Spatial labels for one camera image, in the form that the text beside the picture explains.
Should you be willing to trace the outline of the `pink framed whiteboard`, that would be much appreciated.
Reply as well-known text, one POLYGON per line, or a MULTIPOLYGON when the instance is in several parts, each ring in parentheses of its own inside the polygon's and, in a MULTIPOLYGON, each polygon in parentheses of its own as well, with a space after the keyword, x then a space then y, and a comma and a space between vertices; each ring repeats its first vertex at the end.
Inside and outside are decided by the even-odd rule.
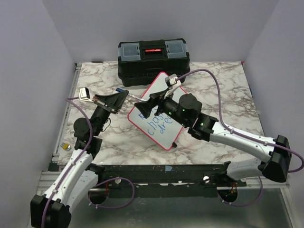
MULTIPOLYGON (((150 94, 165 90, 167 88, 165 83, 165 78, 167 76, 166 73, 160 72, 148 89, 143 93, 141 99, 146 101, 149 99, 150 94)), ((154 113, 157 108, 157 106, 154 107, 149 118, 145 119, 140 111, 136 107, 133 107, 128 113, 127 118, 150 139, 168 151, 172 148, 173 143, 178 138, 182 126, 166 114, 155 116, 154 113)))

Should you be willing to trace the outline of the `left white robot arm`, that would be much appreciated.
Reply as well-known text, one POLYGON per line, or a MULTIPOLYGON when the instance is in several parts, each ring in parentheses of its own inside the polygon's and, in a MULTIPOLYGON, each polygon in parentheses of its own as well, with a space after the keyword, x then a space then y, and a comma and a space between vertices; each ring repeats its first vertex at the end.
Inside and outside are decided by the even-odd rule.
POLYGON ((35 195, 30 202, 30 221, 34 228, 67 228, 72 218, 72 212, 81 199, 94 186, 102 187, 105 175, 97 168, 90 167, 99 153, 103 131, 110 114, 116 114, 121 109, 129 92, 122 90, 112 95, 89 96, 87 89, 81 89, 85 95, 79 99, 87 100, 96 105, 93 115, 86 114, 74 122, 75 149, 64 169, 54 183, 41 195, 35 195))

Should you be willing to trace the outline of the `blue whiteboard marker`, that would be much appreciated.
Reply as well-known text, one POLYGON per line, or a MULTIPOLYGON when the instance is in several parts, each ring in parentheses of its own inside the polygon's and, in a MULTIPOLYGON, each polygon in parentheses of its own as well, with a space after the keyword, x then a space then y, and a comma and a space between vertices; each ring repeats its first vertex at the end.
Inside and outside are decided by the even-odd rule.
MULTIPOLYGON (((125 91, 128 92, 128 90, 124 90, 124 89, 122 89, 122 88, 116 88, 116 91, 117 91, 117 92, 125 92, 125 91)), ((128 94, 128 96, 130 96, 130 97, 136 99, 137 101, 144 101, 144 100, 141 99, 140 97, 135 96, 135 95, 132 95, 132 94, 130 94, 130 93, 128 94)))

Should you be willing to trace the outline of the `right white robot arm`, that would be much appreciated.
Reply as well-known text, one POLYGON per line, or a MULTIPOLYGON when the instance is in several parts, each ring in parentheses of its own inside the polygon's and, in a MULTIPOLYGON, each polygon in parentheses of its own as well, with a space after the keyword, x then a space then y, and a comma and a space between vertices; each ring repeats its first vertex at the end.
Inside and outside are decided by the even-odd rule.
POLYGON ((265 178, 286 182, 292 155, 289 141, 279 135, 273 139, 262 137, 239 129, 232 129, 215 117, 201 112, 202 103, 192 94, 185 94, 178 102, 164 92, 151 94, 148 101, 137 102, 135 107, 144 118, 148 118, 153 108, 155 116, 166 114, 178 122, 188 133, 207 142, 221 143, 236 148, 253 156, 253 159, 240 162, 226 162, 226 170, 219 173, 218 180, 224 186, 247 177, 264 176, 265 178))

